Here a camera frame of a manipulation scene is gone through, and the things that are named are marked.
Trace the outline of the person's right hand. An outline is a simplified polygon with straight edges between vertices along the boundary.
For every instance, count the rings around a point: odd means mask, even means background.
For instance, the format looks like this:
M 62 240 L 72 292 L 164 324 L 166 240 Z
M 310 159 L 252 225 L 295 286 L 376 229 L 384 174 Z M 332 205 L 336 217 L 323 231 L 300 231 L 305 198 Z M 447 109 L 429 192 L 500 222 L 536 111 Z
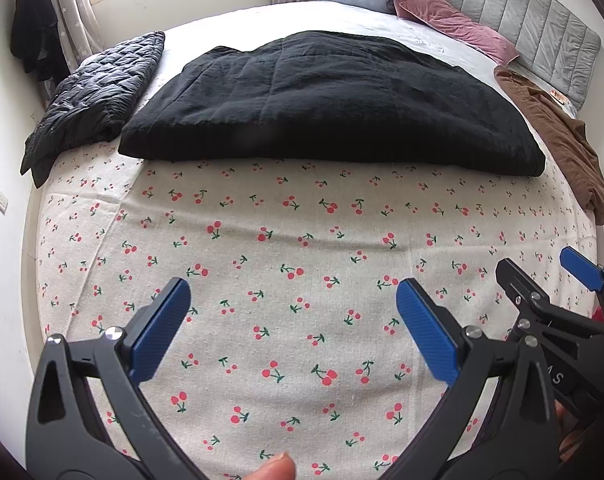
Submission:
M 555 408 L 560 427 L 559 458 L 566 462 L 580 446 L 582 431 L 576 429 L 578 420 L 561 403 L 556 401 Z

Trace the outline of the person's left hand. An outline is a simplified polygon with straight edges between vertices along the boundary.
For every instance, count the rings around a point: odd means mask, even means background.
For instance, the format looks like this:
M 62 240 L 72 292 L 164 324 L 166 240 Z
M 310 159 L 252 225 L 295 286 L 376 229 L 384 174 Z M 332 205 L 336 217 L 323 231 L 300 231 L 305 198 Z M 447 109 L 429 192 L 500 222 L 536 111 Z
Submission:
M 265 462 L 258 470 L 244 477 L 244 480 L 294 480 L 296 464 L 288 453 L 280 453 Z

